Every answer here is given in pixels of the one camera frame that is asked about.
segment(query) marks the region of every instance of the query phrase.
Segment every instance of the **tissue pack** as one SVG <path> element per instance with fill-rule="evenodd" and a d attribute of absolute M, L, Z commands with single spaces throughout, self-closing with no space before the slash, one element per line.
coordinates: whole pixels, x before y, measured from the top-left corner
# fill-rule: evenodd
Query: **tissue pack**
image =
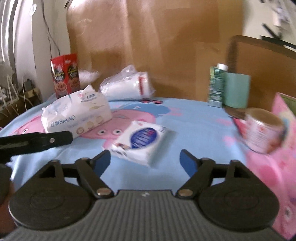
<path fill-rule="evenodd" d="M 132 124 L 113 142 L 111 154 L 149 166 L 168 129 L 143 121 Z"/>
<path fill-rule="evenodd" d="M 76 138 L 111 118 L 108 101 L 89 85 L 43 108 L 41 121 L 46 133 L 70 131 Z"/>

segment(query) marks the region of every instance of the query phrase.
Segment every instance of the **plastic bag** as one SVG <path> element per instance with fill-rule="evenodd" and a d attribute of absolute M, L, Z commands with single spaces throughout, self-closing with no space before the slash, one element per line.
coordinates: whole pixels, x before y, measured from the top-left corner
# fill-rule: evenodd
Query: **plastic bag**
<path fill-rule="evenodd" d="M 76 138 L 111 118 L 106 98 L 89 85 L 43 108 L 41 122 L 46 133 L 70 131 Z"/>
<path fill-rule="evenodd" d="M 108 101 L 148 99 L 155 92 L 148 73 L 137 72 L 133 65 L 129 65 L 120 73 L 106 78 L 101 83 L 100 90 Z"/>

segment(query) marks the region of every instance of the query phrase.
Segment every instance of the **pink box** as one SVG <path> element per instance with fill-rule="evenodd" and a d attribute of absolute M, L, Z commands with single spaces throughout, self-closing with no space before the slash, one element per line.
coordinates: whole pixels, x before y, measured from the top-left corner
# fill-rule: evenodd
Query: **pink box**
<path fill-rule="evenodd" d="M 296 99 L 277 93 L 272 112 L 285 123 L 281 146 L 263 155 L 247 152 L 247 166 L 278 197 L 279 214 L 273 228 L 284 238 L 296 234 Z"/>

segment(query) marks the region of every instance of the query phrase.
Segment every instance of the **pink can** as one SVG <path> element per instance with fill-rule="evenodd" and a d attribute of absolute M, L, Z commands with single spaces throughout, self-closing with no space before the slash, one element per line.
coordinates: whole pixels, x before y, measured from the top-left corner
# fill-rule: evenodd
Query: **pink can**
<path fill-rule="evenodd" d="M 270 153 L 281 144 L 283 121 L 275 114 L 259 108 L 246 111 L 246 145 L 258 153 Z"/>

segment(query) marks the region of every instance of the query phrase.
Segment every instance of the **brown cardboard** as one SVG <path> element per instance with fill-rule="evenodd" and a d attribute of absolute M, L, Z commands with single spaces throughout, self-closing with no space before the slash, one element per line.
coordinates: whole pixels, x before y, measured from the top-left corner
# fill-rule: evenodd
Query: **brown cardboard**
<path fill-rule="evenodd" d="M 296 97 L 296 52 L 246 36 L 230 41 L 227 65 L 231 73 L 251 76 L 248 107 L 271 110 L 277 92 Z"/>
<path fill-rule="evenodd" d="M 94 84 L 129 64 L 148 71 L 157 96 L 207 100 L 209 68 L 242 33 L 242 0 L 73 0 L 71 52 Z"/>

